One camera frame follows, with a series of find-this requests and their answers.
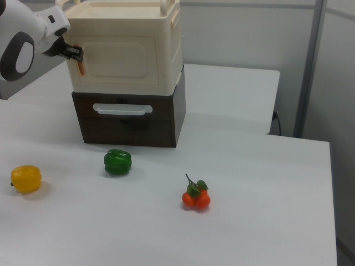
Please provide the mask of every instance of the green bell pepper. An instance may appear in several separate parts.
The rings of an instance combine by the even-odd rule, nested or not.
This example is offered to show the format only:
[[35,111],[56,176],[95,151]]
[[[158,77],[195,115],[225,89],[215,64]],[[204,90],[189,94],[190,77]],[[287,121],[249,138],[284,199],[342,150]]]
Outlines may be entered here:
[[131,154],[122,150],[109,150],[105,155],[104,164],[107,173],[111,175],[123,175],[128,173],[131,168]]

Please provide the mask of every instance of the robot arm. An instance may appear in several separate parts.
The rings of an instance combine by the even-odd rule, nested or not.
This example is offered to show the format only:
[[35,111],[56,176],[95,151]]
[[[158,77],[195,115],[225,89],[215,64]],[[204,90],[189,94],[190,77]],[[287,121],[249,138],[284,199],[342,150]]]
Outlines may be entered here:
[[82,62],[83,50],[62,37],[69,29],[58,6],[35,13],[18,0],[0,0],[0,79],[14,81],[26,75],[34,53]]

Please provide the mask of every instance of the fruit stem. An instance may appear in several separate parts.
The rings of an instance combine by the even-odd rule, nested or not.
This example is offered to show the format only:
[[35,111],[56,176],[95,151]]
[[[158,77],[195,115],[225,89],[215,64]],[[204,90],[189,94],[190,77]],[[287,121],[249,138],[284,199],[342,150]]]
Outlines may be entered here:
[[190,183],[190,184],[195,184],[195,183],[193,183],[193,182],[191,181],[191,179],[189,179],[189,176],[187,175],[187,173],[186,173],[185,175],[186,175],[187,179],[189,180],[189,183]]

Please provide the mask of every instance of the drawer handle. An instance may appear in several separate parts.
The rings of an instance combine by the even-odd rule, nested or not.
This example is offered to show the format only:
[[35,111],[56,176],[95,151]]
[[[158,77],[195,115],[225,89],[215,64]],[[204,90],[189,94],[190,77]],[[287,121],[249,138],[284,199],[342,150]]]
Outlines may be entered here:
[[141,104],[94,104],[93,108],[102,115],[144,115],[153,112],[150,105]]

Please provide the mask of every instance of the yellow bell pepper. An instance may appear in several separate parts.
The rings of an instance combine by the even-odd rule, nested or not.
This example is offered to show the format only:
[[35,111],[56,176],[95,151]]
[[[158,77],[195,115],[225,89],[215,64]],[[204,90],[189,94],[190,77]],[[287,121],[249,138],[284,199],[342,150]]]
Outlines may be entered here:
[[37,190],[41,179],[39,168],[33,165],[19,166],[11,172],[11,186],[14,186],[19,192]]

